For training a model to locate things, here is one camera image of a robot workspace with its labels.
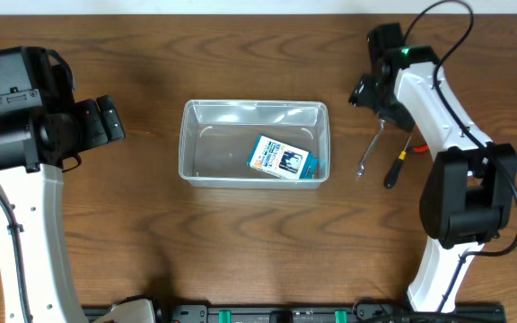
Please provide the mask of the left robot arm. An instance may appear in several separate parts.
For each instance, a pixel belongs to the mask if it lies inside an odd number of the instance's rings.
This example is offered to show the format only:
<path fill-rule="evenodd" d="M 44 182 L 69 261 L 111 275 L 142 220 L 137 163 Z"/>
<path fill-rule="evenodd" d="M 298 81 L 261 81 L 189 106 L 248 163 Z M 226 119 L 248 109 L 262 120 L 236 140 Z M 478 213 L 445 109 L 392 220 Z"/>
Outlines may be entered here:
<path fill-rule="evenodd" d="M 78 300 L 63 229 L 65 160 L 125 137 L 110 96 L 74 99 L 52 49 L 0 50 L 0 276 L 9 322 L 158 322 L 135 296 L 107 310 Z"/>

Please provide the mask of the black yellow screwdriver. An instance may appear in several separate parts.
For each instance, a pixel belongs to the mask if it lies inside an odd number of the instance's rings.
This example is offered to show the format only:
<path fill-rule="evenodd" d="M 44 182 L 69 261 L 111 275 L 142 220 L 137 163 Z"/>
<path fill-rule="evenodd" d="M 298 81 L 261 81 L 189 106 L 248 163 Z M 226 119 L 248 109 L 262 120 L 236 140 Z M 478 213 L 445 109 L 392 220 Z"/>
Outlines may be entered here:
<path fill-rule="evenodd" d="M 385 178 L 384 178 L 384 181 L 383 181 L 383 186 L 386 188 L 386 189 L 392 189 L 394 188 L 394 186 L 396 185 L 397 181 L 398 181 L 398 177 L 399 177 L 399 173 L 400 173 L 400 170 L 404 164 L 404 160 L 406 158 L 406 154 L 407 154 L 407 149 L 408 149 L 408 146 L 411 142 L 411 139 L 412 139 L 412 135 L 410 135 L 405 143 L 405 146 L 403 147 L 403 149 L 401 150 L 399 156 L 397 157 L 397 159 L 392 163 L 389 171 L 387 172 Z"/>

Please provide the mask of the clear plastic container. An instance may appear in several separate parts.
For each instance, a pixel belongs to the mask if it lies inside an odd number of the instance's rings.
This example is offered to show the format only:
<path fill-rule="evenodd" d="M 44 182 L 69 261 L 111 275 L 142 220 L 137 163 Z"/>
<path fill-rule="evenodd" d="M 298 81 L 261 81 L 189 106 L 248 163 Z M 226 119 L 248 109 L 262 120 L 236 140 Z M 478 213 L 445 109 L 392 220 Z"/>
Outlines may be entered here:
<path fill-rule="evenodd" d="M 281 165 L 301 175 L 298 161 L 318 160 L 309 179 L 281 179 L 250 166 L 260 137 L 298 148 Z M 329 178 L 327 106 L 317 101 L 190 100 L 180 130 L 179 175 L 195 187 L 315 189 Z"/>

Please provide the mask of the red-handled pliers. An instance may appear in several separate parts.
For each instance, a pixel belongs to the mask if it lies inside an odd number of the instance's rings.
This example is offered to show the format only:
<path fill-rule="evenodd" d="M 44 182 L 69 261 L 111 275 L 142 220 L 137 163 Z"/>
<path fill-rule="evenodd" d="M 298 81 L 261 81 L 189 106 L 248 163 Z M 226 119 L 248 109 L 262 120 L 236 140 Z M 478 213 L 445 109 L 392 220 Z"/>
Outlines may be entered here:
<path fill-rule="evenodd" d="M 429 146 L 427 144 L 415 146 L 411 148 L 412 153 L 427 153 L 429 151 Z"/>

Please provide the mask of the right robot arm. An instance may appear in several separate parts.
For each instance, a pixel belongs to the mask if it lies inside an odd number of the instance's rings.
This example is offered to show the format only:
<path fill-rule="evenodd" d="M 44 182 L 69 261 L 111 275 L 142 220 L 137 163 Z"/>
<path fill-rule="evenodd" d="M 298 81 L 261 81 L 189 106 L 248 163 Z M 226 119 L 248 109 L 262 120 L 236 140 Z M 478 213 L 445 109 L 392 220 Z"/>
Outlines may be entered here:
<path fill-rule="evenodd" d="M 451 313 L 475 257 L 509 222 L 517 153 L 495 144 L 461 106 L 430 46 L 409 46 L 399 23 L 367 35 L 372 71 L 349 101 L 424 138 L 434 164 L 419 203 L 425 253 L 407 299 L 418 312 Z"/>

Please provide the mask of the silver double-ended wrench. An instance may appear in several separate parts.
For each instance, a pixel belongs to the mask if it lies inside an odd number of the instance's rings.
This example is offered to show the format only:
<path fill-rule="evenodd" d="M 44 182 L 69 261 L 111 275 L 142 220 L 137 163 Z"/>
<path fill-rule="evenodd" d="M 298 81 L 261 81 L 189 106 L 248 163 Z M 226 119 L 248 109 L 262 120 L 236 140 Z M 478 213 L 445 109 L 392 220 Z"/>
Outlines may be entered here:
<path fill-rule="evenodd" d="M 384 119 L 380 119 L 379 120 L 379 128 L 378 128 L 378 132 L 376 133 L 376 135 L 374 136 L 374 138 L 372 139 L 372 141 L 369 143 L 366 151 L 364 152 L 364 155 L 362 156 L 361 160 L 359 161 L 359 164 L 358 164 L 358 170 L 356 172 L 356 176 L 358 178 L 361 178 L 364 173 L 365 173 L 365 164 L 369 158 L 369 156 L 371 155 L 374 147 L 376 146 L 376 144 L 378 143 L 378 141 L 380 140 L 381 138 L 381 135 L 383 134 L 384 132 L 384 128 L 385 128 L 385 124 L 386 124 L 386 121 Z"/>

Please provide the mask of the blue white cardboard box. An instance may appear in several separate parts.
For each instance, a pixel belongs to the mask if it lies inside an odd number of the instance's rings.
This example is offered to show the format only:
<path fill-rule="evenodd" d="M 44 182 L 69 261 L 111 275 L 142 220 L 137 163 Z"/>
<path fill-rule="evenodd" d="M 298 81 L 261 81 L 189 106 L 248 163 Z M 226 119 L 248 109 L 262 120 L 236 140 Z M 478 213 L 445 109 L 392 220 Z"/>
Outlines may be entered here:
<path fill-rule="evenodd" d="M 260 135 L 247 164 L 280 179 L 312 179 L 319 160 L 309 151 Z"/>

